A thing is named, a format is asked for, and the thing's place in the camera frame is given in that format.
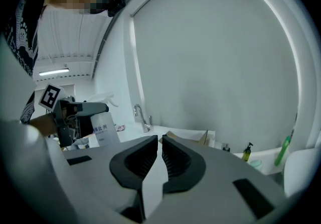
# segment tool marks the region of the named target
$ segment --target black rubber pad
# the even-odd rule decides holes
[[[236,180],[233,184],[258,219],[267,215],[274,209],[274,207],[247,179]]]
[[[73,159],[68,159],[67,162],[69,163],[69,165],[75,165],[75,164],[86,162],[89,160],[91,160],[91,158],[88,155],[86,155],[86,156],[81,156]]]

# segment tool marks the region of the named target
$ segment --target faucet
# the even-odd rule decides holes
[[[134,115],[135,117],[138,116],[138,112],[137,112],[137,109],[139,110],[139,113],[140,113],[140,118],[141,118],[141,126],[142,126],[142,130],[144,133],[147,133],[148,131],[150,131],[150,127],[151,127],[151,124],[150,124],[150,120],[151,120],[151,116],[149,116],[149,124],[146,122],[146,120],[144,119],[144,115],[142,114],[142,110],[141,110],[141,107],[139,104],[136,104],[134,106]]]

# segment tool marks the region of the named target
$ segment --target white ceiling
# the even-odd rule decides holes
[[[38,29],[39,52],[33,79],[91,79],[95,59],[111,18],[106,12],[78,15],[66,10],[45,10]],[[69,68],[69,72],[40,76],[39,72]]]

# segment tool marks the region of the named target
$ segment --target green bottle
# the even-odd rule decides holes
[[[251,146],[253,146],[252,143],[249,143],[248,147],[244,150],[244,153],[243,153],[243,157],[242,157],[242,160],[244,161],[248,161],[249,158],[250,158],[250,154],[251,154]]]
[[[283,158],[283,156],[285,154],[285,151],[286,151],[287,147],[289,146],[289,144],[291,142],[291,137],[292,136],[287,136],[286,137],[286,139],[285,139],[285,141],[284,141],[284,143],[282,145],[282,149],[281,149],[279,155],[277,156],[277,158],[274,161],[274,165],[275,166],[278,166],[280,164],[280,162],[281,162],[281,160],[282,160],[282,158]]]

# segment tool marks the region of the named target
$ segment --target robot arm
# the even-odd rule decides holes
[[[102,102],[73,102],[70,96],[58,100],[53,111],[53,118],[57,125],[60,147],[72,145],[77,139],[93,132],[90,117],[109,111]]]

